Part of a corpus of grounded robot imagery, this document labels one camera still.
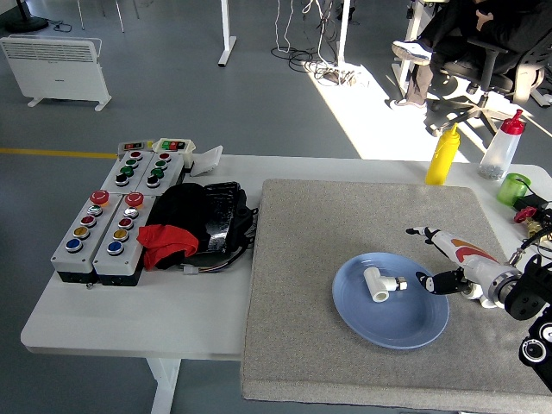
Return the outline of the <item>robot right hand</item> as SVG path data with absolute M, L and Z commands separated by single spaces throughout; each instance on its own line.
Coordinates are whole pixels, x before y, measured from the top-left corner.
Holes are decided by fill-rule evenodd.
M 446 295 L 468 292 L 470 285 L 479 285 L 486 299 L 505 307 L 505 297 L 521 277 L 519 270 L 500 263 L 483 249 L 449 232 L 429 227 L 410 228 L 406 232 L 424 236 L 427 244 L 434 245 L 458 266 L 456 270 L 433 276 L 417 272 L 417 279 L 426 291 Z

